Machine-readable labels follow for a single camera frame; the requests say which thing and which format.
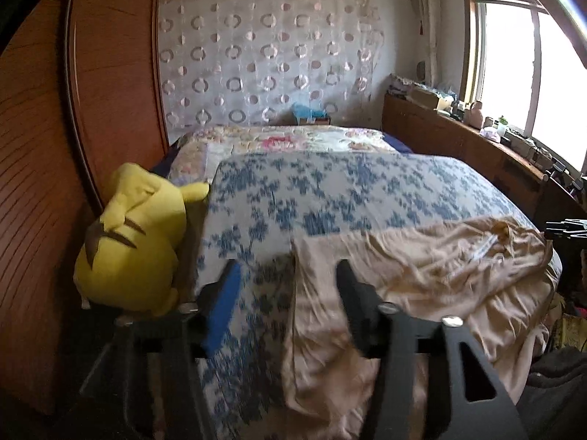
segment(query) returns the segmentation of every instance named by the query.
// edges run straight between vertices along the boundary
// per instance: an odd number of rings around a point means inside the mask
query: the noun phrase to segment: blue floral bedspread
[[[468,165],[423,155],[250,154],[222,162],[209,196],[196,291],[226,259],[243,265],[240,300],[223,346],[200,364],[220,440],[285,438],[280,379],[296,232],[418,226],[523,213]]]

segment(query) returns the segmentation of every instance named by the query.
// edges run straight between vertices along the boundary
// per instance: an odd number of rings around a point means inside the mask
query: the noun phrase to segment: screw
[[[379,312],[381,314],[397,314],[400,311],[400,308],[398,308],[395,304],[393,304],[392,302],[382,302],[379,306],[378,306]]]
[[[131,316],[118,316],[115,320],[114,320],[114,324],[116,327],[130,327],[133,325],[133,318]]]
[[[184,302],[183,304],[180,304],[177,309],[181,314],[193,314],[199,311],[198,305],[194,302]]]
[[[459,316],[445,316],[442,318],[442,323],[447,327],[461,327],[463,320]]]

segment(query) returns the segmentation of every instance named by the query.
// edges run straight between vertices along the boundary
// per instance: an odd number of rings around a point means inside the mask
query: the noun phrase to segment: yellow plush toy
[[[177,303],[171,287],[186,233],[185,203],[203,200],[207,183],[178,188],[135,164],[112,177],[112,198],[86,232],[74,281],[83,298],[161,316]]]

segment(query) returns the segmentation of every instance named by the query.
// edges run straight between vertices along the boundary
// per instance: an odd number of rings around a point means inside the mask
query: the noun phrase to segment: pink figurine
[[[473,103],[470,109],[465,111],[465,123],[474,127],[475,129],[482,129],[483,128],[483,114],[481,113],[481,109],[483,108],[483,103],[481,101],[476,101]]]

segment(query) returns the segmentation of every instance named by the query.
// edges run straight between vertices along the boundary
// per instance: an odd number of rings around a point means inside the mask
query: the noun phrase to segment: wooden wardrobe door
[[[93,217],[62,110],[66,4],[41,0],[0,55],[0,388],[45,414]]]
[[[157,0],[71,0],[72,115],[102,203],[124,162],[151,168],[168,143],[156,54]]]

